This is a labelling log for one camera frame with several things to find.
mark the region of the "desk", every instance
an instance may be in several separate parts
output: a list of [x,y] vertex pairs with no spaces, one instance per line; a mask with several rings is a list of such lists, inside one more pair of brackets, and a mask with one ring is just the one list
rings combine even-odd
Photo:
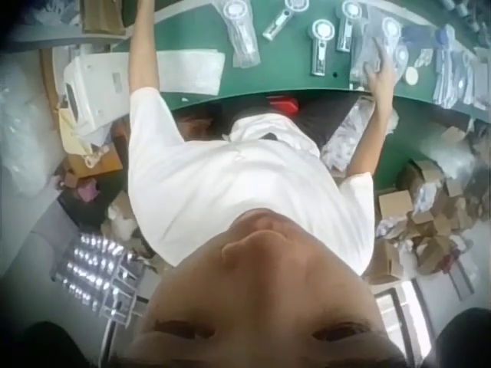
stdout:
[[[163,7],[173,0],[157,0],[157,7]],[[183,0],[182,3],[206,3],[202,0]],[[310,9],[292,19],[278,37],[269,42],[262,37],[262,32],[282,9],[282,0],[252,0],[254,26],[258,38],[262,63],[253,68],[239,69],[232,67],[233,49],[229,42],[226,26],[212,5],[203,5],[189,11],[181,12],[155,25],[158,50],[179,50],[190,48],[212,48],[226,54],[226,66],[222,76],[222,86],[218,97],[202,95],[163,94],[171,110],[191,106],[219,98],[234,97],[243,94],[267,93],[282,90],[348,90],[350,54],[335,51],[335,40],[328,44],[328,66],[325,77],[314,77],[311,68],[311,40],[307,34],[308,27],[315,19],[328,18],[337,26],[335,7],[339,1],[311,1]],[[467,31],[461,20],[449,14],[436,0],[393,0],[396,5],[408,7],[431,23],[442,26],[447,22],[456,29],[456,37],[467,48],[472,48],[476,37]],[[176,7],[171,5],[160,11]],[[131,23],[135,9],[127,2],[124,7],[124,19]],[[394,16],[402,23],[404,19]],[[115,51],[128,51],[129,40],[120,43]],[[410,52],[410,64],[416,60],[419,51]],[[399,82],[395,94],[431,103],[433,90],[437,82],[434,64],[419,70],[420,81],[410,87]],[[456,111],[477,119],[489,121],[488,113],[472,106],[457,103]]]

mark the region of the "hand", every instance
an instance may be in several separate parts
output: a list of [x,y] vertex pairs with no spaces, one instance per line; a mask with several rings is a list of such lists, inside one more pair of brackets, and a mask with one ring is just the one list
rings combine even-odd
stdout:
[[374,39],[374,43],[381,59],[381,69],[378,73],[374,73],[371,67],[365,64],[364,70],[367,75],[368,87],[375,99],[376,111],[382,117],[389,117],[392,113],[396,71],[385,47],[376,39]]

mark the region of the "sleeve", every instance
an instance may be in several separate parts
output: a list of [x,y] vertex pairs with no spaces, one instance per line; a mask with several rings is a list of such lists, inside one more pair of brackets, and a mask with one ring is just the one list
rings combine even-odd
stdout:
[[130,165],[153,161],[171,147],[184,144],[169,107],[152,87],[134,91],[130,97]]
[[347,178],[339,190],[350,209],[353,232],[357,236],[357,272],[362,274],[370,263],[374,252],[375,207],[374,180],[369,172]]

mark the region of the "brown cardboard box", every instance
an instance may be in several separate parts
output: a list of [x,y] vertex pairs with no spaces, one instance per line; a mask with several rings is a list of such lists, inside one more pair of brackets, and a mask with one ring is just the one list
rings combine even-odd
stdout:
[[379,285],[401,280],[403,276],[404,269],[394,245],[385,240],[377,242],[364,278],[372,285]]
[[84,32],[125,35],[121,0],[83,0],[81,15]]
[[416,224],[410,221],[410,228],[415,228],[416,233],[421,236],[432,237],[435,235],[450,236],[452,234],[452,226],[450,220],[444,215],[438,215],[432,221]]
[[401,219],[392,230],[384,236],[386,239],[398,237],[407,227],[407,213],[413,211],[413,203],[407,190],[384,192],[377,197],[375,217],[378,225],[382,220]]
[[[403,172],[397,178],[397,187],[399,189],[409,190],[412,200],[415,200],[414,195],[418,193],[421,186],[427,182],[440,182],[444,176],[440,168],[429,160],[410,161]],[[423,224],[433,220],[431,211],[412,215],[414,223]]]
[[453,145],[464,140],[464,138],[466,137],[466,132],[460,130],[456,126],[451,126],[447,130],[445,130],[445,132],[443,132],[441,137],[445,140],[446,143]]
[[78,176],[70,171],[64,174],[63,183],[67,188],[75,189],[78,185]]
[[451,240],[443,236],[431,238],[427,244],[423,253],[418,257],[418,271],[421,274],[438,272],[440,262],[452,252]]
[[455,231],[462,231],[472,228],[475,223],[467,213],[466,200],[458,198],[453,208],[453,214],[450,216],[450,227]]

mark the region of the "white shirt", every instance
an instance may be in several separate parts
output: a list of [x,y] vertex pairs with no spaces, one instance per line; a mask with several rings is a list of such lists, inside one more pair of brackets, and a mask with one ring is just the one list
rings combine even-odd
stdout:
[[[177,266],[242,213],[271,209],[321,240],[357,274],[374,249],[371,175],[338,188],[319,151],[290,119],[234,124],[228,141],[184,142],[157,90],[130,99],[131,205],[145,239]],[[261,140],[274,133],[278,141]]]

